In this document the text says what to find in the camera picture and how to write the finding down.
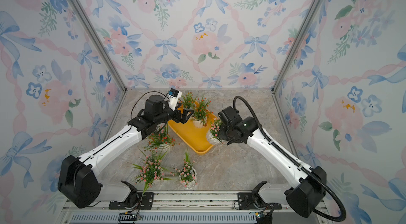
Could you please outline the small red flower pot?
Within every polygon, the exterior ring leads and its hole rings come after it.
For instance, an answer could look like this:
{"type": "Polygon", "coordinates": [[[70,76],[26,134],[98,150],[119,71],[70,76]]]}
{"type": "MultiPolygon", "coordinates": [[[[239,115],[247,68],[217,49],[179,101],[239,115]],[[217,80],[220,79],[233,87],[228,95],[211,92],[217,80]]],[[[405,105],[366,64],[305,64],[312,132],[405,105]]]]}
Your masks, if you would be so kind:
{"type": "Polygon", "coordinates": [[[196,96],[193,94],[193,92],[187,92],[182,96],[181,103],[184,109],[195,109],[196,96]]]}

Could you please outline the large red flower pot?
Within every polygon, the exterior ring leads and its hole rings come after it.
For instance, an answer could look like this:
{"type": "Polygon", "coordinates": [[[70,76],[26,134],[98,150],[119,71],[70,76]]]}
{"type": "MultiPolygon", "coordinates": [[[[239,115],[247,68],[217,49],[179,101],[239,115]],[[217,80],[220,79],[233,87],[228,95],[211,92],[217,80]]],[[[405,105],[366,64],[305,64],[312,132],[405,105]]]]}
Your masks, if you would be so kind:
{"type": "Polygon", "coordinates": [[[207,125],[209,120],[208,107],[211,100],[206,97],[201,97],[197,99],[197,105],[195,106],[195,112],[193,114],[193,125],[196,128],[203,128],[207,125]]]}

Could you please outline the yellow plastic storage tray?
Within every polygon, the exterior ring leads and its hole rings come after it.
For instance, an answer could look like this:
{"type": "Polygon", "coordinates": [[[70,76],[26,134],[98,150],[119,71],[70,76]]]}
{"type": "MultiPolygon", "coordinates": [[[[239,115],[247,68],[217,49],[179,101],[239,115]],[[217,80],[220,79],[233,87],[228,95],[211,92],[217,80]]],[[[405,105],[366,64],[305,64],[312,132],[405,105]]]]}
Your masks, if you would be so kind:
{"type": "Polygon", "coordinates": [[[168,125],[195,153],[205,155],[214,147],[207,140],[206,134],[210,129],[211,122],[217,118],[212,112],[209,112],[208,115],[208,124],[202,128],[197,128],[192,119],[189,119],[185,124],[175,123],[171,120],[168,125]]]}

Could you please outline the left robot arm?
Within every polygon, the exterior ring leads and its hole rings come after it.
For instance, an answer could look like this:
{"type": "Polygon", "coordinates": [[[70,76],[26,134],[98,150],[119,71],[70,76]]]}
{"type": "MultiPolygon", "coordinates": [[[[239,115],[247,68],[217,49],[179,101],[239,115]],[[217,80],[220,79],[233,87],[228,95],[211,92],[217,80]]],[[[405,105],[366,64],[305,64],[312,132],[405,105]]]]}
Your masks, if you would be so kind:
{"type": "Polygon", "coordinates": [[[90,207],[99,201],[110,201],[125,209],[134,209],[139,203],[137,189],[122,181],[109,184],[98,179],[100,173],[119,155],[141,142],[158,126],[169,121],[186,123],[192,110],[180,111],[182,92],[170,89],[167,95],[150,92],[145,107],[113,137],[82,154],[67,156],[61,164],[57,189],[79,208],[90,207]]]}

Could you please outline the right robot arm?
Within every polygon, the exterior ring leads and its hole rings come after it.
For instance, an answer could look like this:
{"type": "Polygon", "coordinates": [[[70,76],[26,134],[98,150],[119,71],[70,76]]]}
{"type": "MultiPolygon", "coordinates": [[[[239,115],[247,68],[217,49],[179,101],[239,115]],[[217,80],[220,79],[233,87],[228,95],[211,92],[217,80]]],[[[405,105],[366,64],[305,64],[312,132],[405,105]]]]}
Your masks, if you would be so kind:
{"type": "Polygon", "coordinates": [[[289,205],[302,217],[309,217],[326,195],[326,190],[304,168],[309,166],[277,143],[257,119],[242,119],[231,106],[218,113],[222,121],[219,136],[229,143],[244,143],[258,151],[284,176],[286,184],[259,183],[252,191],[253,203],[264,208],[270,204],[289,205]]]}

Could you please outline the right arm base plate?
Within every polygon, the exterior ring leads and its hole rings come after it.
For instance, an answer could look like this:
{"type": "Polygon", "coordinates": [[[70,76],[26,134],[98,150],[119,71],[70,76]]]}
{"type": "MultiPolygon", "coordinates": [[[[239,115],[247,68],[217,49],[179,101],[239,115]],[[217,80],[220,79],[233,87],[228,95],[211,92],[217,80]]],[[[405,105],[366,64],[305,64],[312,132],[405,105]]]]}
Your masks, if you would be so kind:
{"type": "Polygon", "coordinates": [[[253,195],[251,192],[237,193],[237,200],[233,204],[237,210],[281,210],[282,206],[275,203],[265,203],[259,196],[253,195]]]}

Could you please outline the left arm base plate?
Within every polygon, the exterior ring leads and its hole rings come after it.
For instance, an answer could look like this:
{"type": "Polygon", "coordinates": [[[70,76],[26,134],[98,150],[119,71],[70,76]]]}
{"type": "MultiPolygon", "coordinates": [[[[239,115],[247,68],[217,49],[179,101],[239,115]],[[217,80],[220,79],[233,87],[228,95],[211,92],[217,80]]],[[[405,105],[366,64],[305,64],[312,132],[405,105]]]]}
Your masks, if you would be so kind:
{"type": "Polygon", "coordinates": [[[151,210],[155,194],[153,192],[130,193],[124,202],[111,201],[109,210],[151,210]]]}

